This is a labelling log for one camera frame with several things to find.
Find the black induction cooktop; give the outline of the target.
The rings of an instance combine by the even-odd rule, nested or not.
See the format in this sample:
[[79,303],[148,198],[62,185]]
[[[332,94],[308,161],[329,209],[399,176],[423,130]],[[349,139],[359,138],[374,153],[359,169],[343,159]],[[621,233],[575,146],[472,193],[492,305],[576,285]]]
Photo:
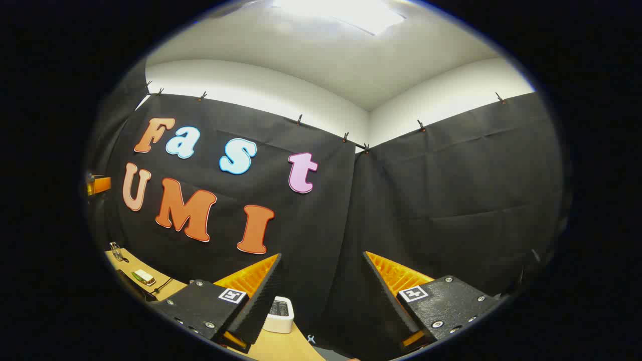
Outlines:
[[138,286],[138,284],[133,281],[130,277],[126,275],[122,270],[116,270],[119,281],[121,281],[123,287],[130,292],[132,295],[137,297],[140,301],[144,302],[156,302],[158,299],[152,293],[148,292],[146,289]]

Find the white toaster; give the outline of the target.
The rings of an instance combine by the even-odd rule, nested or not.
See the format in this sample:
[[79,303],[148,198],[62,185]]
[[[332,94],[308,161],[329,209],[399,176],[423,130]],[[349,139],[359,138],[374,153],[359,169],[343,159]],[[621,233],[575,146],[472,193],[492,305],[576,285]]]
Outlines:
[[263,330],[270,333],[289,334],[293,329],[294,318],[291,300],[276,296],[263,324]]

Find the ceiling light panel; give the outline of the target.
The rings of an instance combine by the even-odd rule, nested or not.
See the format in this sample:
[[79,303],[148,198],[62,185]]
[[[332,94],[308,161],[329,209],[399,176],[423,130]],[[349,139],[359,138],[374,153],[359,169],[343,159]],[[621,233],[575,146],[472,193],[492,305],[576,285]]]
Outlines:
[[272,0],[271,6],[299,16],[335,19],[371,35],[406,20],[383,0]]

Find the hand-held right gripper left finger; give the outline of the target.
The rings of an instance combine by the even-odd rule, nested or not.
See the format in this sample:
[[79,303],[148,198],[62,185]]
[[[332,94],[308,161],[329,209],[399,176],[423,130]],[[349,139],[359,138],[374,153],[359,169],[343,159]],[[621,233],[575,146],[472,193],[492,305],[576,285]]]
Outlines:
[[216,282],[197,279],[150,306],[179,327],[239,352],[257,341],[282,284],[282,254]]

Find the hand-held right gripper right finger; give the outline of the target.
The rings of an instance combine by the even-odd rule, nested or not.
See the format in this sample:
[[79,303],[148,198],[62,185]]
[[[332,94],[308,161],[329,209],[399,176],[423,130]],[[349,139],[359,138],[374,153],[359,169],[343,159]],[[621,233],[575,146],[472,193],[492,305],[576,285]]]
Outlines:
[[411,353],[452,337],[501,301],[458,277],[433,278],[374,252],[363,252],[362,260],[375,313],[394,353]]

